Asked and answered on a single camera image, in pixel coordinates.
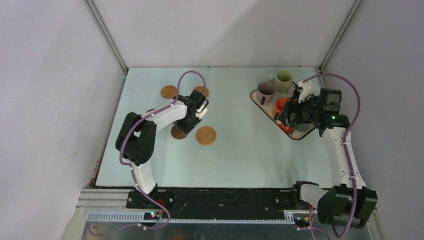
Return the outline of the patterned light wood coaster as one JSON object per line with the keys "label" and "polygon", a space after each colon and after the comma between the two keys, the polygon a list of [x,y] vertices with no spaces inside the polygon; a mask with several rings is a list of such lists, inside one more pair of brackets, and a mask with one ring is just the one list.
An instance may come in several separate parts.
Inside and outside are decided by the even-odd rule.
{"label": "patterned light wood coaster", "polygon": [[211,145],[217,138],[216,131],[210,126],[200,127],[195,134],[196,141],[204,146]]}

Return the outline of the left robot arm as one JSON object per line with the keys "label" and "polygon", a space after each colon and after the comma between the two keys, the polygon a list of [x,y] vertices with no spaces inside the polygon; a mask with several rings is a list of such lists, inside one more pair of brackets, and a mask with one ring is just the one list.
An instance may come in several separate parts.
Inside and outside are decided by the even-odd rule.
{"label": "left robot arm", "polygon": [[140,115],[130,112],[126,115],[115,142],[119,161],[129,166],[136,189],[141,192],[138,201],[145,208],[153,208],[158,202],[154,192],[154,180],[149,163],[155,149],[157,133],[174,125],[183,136],[187,136],[208,112],[206,96],[193,90],[189,96],[178,95],[165,106]]}

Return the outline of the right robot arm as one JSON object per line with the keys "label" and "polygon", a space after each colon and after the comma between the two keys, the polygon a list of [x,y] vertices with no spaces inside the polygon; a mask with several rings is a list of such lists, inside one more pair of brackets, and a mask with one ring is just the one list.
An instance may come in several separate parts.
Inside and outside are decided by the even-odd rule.
{"label": "right robot arm", "polygon": [[322,138],[330,163],[332,187],[298,180],[293,185],[291,204],[297,209],[311,205],[322,224],[362,229],[378,202],[376,191],[367,188],[350,145],[351,123],[340,114],[342,92],[321,88],[319,95],[303,94],[296,87],[275,118],[290,127],[312,125]]}

